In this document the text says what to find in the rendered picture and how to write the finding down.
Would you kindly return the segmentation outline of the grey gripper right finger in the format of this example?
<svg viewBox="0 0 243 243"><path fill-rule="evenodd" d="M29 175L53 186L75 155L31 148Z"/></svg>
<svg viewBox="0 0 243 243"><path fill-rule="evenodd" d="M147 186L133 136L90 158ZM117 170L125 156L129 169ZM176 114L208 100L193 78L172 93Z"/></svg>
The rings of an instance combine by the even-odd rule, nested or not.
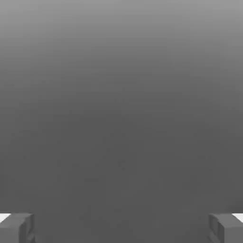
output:
<svg viewBox="0 0 243 243"><path fill-rule="evenodd" d="M210 214L209 243L243 243L243 213Z"/></svg>

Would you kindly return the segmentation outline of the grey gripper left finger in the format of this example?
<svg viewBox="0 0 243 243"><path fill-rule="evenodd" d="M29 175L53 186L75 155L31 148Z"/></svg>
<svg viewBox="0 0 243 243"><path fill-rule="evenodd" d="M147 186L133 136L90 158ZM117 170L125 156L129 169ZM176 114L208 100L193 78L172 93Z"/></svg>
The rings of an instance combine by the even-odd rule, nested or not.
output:
<svg viewBox="0 0 243 243"><path fill-rule="evenodd" d="M0 213L0 243L35 243L32 213Z"/></svg>

